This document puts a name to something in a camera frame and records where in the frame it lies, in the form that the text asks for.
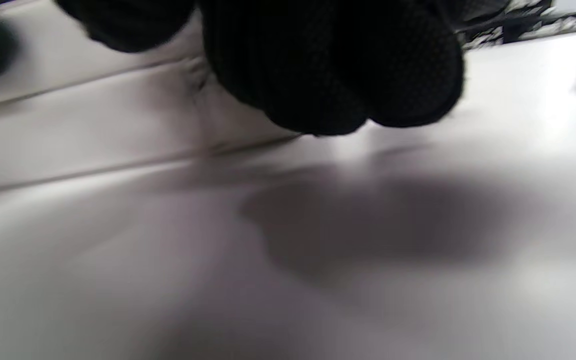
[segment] white surface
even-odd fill
[[[21,43],[18,59],[0,77],[0,102],[151,64],[197,57],[202,51],[196,18],[173,41],[144,54],[122,54],[91,41],[52,0],[5,4],[0,7],[0,20],[14,29]]]
[[[437,125],[0,193],[0,360],[576,360],[576,35]]]

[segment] gloved finger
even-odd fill
[[[364,105],[333,69],[336,0],[255,2],[250,9],[253,80],[275,124],[343,135],[366,121]]]
[[[436,13],[409,0],[342,4],[334,63],[373,121],[422,126],[452,109],[462,95],[462,50]]]
[[[91,39],[124,53],[169,41],[188,21],[192,0],[56,0]]]

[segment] white ceramic surface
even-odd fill
[[[0,360],[576,360],[576,35],[441,123],[0,192]]]

